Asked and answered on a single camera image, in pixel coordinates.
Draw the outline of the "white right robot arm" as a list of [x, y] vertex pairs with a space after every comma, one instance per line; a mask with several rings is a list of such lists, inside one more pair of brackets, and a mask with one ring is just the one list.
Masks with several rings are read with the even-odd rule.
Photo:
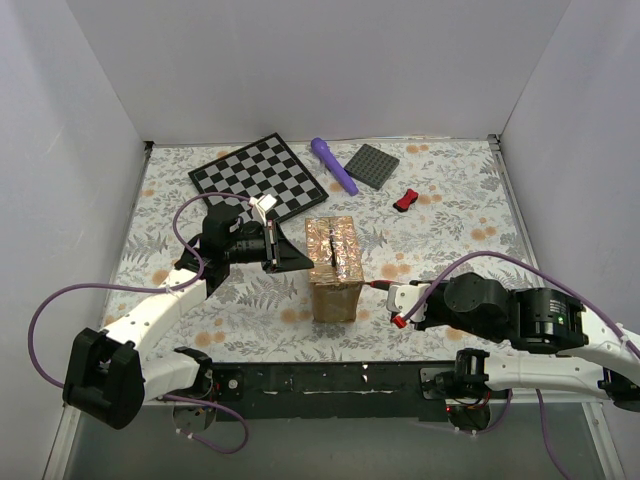
[[582, 301], [550, 288], [508, 290], [466, 273], [436, 287], [413, 281], [392, 301], [419, 330], [447, 325], [516, 350], [508, 356], [466, 348], [454, 367], [427, 381], [445, 398], [480, 398], [489, 391], [575, 392], [639, 409], [638, 335], [610, 328]]

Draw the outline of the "brown taped cardboard box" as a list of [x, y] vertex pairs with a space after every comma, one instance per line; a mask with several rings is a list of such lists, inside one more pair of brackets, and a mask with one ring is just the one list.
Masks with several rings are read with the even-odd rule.
[[365, 281], [352, 217], [307, 218], [305, 232], [314, 321], [354, 322]]

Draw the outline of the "red black utility knife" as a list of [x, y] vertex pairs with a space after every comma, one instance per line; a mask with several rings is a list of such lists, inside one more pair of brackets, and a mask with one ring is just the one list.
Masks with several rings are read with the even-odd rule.
[[393, 285], [393, 281], [390, 280], [373, 280], [365, 283], [366, 286], [370, 288], [388, 291], [390, 287]]

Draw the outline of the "red black knife cap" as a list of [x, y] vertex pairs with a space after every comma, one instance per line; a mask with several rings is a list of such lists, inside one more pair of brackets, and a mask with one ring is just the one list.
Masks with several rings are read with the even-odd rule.
[[418, 200], [419, 194], [413, 189], [407, 189], [404, 195], [393, 204], [393, 208], [404, 213]]

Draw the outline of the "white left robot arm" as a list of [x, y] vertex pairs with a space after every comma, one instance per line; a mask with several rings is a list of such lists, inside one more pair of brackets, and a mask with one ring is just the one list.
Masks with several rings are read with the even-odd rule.
[[313, 268], [313, 262], [265, 216], [244, 222], [241, 208], [212, 207], [160, 293], [140, 302], [101, 331], [84, 329], [74, 339], [63, 400], [114, 429], [127, 426], [142, 405], [167, 394], [211, 400], [216, 379], [210, 357], [177, 347], [164, 357], [147, 356], [190, 310], [204, 303], [234, 264], [258, 263], [268, 274]]

